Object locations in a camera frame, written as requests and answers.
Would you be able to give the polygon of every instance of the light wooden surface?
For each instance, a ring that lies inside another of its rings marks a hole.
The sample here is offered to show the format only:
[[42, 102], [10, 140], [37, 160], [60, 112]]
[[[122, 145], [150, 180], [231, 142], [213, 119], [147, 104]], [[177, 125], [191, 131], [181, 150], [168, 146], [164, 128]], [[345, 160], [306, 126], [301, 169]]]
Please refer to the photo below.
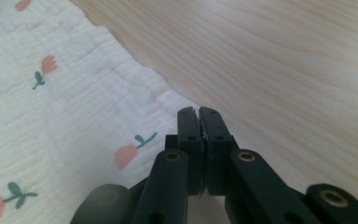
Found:
[[358, 1], [72, 2], [289, 186], [358, 198]]

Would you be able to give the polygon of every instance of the white muslin cloth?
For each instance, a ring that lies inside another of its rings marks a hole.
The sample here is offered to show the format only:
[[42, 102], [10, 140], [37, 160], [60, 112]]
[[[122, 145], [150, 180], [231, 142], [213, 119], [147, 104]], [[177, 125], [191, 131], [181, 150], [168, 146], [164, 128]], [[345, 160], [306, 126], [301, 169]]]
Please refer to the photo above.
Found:
[[0, 0], [0, 223], [69, 223], [147, 177], [196, 106], [68, 0]]

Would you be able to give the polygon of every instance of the floral printed fabric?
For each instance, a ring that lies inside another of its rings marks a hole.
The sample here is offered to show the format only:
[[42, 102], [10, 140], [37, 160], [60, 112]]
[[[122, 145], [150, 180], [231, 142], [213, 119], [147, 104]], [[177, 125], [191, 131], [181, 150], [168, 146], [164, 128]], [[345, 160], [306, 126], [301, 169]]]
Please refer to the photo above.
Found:
[[70, 1], [0, 1], [0, 223], [70, 223], [138, 183], [189, 105]]

